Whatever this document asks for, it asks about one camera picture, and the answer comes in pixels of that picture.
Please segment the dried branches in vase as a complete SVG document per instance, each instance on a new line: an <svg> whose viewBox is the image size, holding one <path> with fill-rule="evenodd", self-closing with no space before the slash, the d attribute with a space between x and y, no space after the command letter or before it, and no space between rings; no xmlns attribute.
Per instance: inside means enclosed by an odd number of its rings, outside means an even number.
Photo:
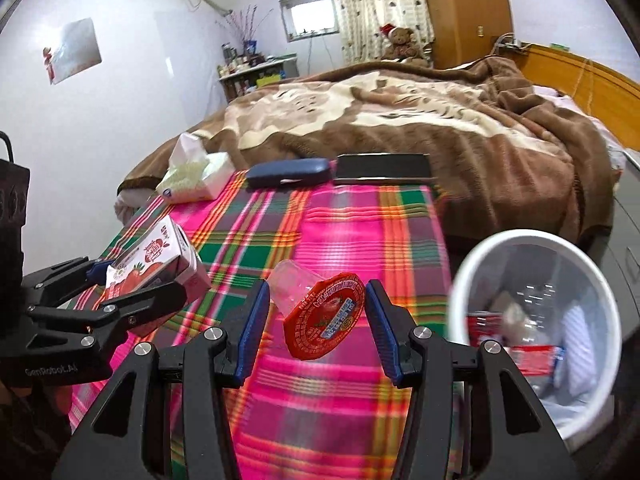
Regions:
<svg viewBox="0 0 640 480"><path fill-rule="evenodd" d="M246 8L229 10L217 24L239 44L244 55L253 56L258 52L257 32L271 14L273 8L260 14L257 4L249 4Z"/></svg>

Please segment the wooden headboard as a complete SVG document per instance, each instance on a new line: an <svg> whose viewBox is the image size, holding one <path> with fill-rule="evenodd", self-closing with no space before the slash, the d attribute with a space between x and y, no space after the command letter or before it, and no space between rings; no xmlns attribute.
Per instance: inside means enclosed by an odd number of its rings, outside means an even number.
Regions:
<svg viewBox="0 0 640 480"><path fill-rule="evenodd" d="M639 149L639 85L608 66L576 54L531 44L500 47L534 84L570 96L588 115L603 122L625 148Z"/></svg>

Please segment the pink strawberry milk carton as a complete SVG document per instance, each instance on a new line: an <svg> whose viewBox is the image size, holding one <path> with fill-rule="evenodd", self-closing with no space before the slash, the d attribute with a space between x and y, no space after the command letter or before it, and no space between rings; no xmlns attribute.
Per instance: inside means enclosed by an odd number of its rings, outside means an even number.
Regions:
<svg viewBox="0 0 640 480"><path fill-rule="evenodd" d="M210 278L189 237L169 216L155 222L106 270L105 298L176 281L186 290L186 304L201 299Z"/></svg>

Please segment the jelly cup red lid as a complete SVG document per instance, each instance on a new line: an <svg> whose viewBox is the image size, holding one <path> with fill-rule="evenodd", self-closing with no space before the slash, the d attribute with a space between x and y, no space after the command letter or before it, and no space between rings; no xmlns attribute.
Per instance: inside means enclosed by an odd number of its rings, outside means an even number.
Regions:
<svg viewBox="0 0 640 480"><path fill-rule="evenodd" d="M364 307L364 285L357 274L324 278L293 260L283 260L267 280L270 298L283 316L290 355L316 360L352 331Z"/></svg>

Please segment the wooden wardrobe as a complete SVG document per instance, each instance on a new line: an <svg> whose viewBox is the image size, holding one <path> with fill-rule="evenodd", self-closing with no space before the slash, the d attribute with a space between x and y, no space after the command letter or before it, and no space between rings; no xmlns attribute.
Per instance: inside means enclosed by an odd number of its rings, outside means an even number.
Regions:
<svg viewBox="0 0 640 480"><path fill-rule="evenodd" d="M509 0L426 0L434 29L434 64L448 68L488 55L512 32Z"/></svg>

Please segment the dark blue glasses case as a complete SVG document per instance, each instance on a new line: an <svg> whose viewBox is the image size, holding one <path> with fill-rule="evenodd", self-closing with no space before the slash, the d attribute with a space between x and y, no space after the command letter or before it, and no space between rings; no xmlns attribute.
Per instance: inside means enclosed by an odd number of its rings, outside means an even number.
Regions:
<svg viewBox="0 0 640 480"><path fill-rule="evenodd" d="M325 158L302 158L262 162L246 173L250 188L314 186L332 179L330 162Z"/></svg>

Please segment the grey drawer nightstand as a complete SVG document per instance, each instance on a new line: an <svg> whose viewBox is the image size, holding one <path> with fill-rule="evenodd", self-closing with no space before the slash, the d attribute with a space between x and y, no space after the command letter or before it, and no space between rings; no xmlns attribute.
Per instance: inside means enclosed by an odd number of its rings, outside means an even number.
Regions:
<svg viewBox="0 0 640 480"><path fill-rule="evenodd" d="M623 340L639 329L639 200L639 152L626 150L614 191L611 233L597 237L589 251L614 294Z"/></svg>

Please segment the black smartphone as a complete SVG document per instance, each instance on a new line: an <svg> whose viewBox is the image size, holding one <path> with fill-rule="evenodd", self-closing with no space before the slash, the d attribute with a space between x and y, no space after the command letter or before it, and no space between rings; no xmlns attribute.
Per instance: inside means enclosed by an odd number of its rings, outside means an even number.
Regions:
<svg viewBox="0 0 640 480"><path fill-rule="evenodd" d="M427 154L362 153L337 157L339 184L425 184L434 180Z"/></svg>

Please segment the wall poster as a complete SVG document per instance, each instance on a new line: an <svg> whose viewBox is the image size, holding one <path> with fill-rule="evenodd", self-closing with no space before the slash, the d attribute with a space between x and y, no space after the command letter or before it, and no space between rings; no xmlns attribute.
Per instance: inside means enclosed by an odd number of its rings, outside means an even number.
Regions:
<svg viewBox="0 0 640 480"><path fill-rule="evenodd" d="M42 49L43 65L50 84L59 84L102 62L93 20L68 23L52 47Z"/></svg>

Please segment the soft tissue pack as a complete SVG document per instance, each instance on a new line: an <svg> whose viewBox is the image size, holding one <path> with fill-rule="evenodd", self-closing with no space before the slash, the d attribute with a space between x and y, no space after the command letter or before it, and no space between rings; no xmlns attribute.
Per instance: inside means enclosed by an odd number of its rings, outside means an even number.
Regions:
<svg viewBox="0 0 640 480"><path fill-rule="evenodd" d="M168 169L155 188L168 204L216 200L235 168L226 152L209 153L199 136L183 133L169 156Z"/></svg>

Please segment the small window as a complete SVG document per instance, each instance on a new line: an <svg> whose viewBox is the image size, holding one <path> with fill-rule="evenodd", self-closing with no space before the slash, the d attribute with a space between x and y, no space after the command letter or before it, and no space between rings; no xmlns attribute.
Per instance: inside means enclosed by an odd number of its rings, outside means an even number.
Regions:
<svg viewBox="0 0 640 480"><path fill-rule="evenodd" d="M280 12L288 42L340 31L334 0L281 0Z"/></svg>

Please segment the pink plaid tablecloth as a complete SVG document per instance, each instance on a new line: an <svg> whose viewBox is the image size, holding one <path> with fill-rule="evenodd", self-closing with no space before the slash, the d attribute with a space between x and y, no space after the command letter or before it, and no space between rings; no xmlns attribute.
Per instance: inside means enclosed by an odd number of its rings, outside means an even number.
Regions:
<svg viewBox="0 0 640 480"><path fill-rule="evenodd" d="M182 227L210 279L206 294L150 335L184 344L242 304L254 281L271 310L253 373L226 393L245 479L386 479L410 393L386 377L363 291L442 334L450 286L433 192L424 185L335 185L252 191L234 176L211 202L143 206L101 252L114 259L163 217Z"/></svg>

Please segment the red milk can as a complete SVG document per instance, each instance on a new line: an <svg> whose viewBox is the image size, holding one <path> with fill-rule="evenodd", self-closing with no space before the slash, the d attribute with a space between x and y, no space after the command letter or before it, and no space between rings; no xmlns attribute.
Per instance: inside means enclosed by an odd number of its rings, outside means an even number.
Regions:
<svg viewBox="0 0 640 480"><path fill-rule="evenodd" d="M470 312L466 316L469 345L477 348L488 339L503 343L502 315L497 312Z"/></svg>

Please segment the white trash bin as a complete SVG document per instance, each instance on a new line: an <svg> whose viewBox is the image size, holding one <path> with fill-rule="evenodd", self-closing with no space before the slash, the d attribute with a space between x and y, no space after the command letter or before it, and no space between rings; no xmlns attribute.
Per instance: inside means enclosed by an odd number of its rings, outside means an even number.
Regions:
<svg viewBox="0 0 640 480"><path fill-rule="evenodd" d="M620 315L602 272L564 238L511 230L480 242L454 276L446 334L502 344L571 450L612 420Z"/></svg>

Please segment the cluttered white shelf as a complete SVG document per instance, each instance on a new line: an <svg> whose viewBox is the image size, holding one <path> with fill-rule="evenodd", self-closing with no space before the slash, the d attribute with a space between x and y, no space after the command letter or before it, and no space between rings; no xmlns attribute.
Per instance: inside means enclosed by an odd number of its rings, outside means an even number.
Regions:
<svg viewBox="0 0 640 480"><path fill-rule="evenodd" d="M293 54L270 58L255 66L238 67L232 73L221 76L219 82L227 102L230 103L239 96L245 96L268 84L298 76L297 55Z"/></svg>

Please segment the clear plastic cola bottle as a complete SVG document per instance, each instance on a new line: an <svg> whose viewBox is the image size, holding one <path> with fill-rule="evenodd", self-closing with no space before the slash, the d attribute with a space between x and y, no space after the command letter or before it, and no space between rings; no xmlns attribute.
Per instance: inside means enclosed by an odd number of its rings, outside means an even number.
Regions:
<svg viewBox="0 0 640 480"><path fill-rule="evenodd" d="M508 302L501 313L503 343L541 398L553 390L556 361L561 352L560 314L555 296L551 284L525 285L514 297L506 295Z"/></svg>

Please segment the patterned window curtain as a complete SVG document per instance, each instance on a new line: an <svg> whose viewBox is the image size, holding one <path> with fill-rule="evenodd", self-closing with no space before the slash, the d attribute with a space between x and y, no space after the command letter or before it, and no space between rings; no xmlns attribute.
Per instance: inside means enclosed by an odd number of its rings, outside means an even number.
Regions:
<svg viewBox="0 0 640 480"><path fill-rule="evenodd" d="M390 42L383 27L405 27L422 49L434 39L434 27L426 0L334 0L343 58L347 63L382 58Z"/></svg>

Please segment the brown fleece blanket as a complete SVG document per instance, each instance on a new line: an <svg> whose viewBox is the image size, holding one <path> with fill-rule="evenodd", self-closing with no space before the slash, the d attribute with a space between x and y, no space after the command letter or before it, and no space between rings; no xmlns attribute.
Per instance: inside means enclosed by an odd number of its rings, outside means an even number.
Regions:
<svg viewBox="0 0 640 480"><path fill-rule="evenodd" d="M240 96L192 127L244 170L283 159L416 153L431 164L447 236L535 229L581 243L613 224L605 140L507 58L462 70L378 61Z"/></svg>

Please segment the teddy bear with santa hat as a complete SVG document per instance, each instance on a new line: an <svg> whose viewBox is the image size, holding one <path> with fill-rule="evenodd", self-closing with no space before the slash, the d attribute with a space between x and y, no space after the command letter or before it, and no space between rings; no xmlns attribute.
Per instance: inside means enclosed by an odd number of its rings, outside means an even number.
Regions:
<svg viewBox="0 0 640 480"><path fill-rule="evenodd" d="M380 33L387 41L381 55L382 60L433 66L431 55L416 40L416 34L411 28L385 24L380 28Z"/></svg>

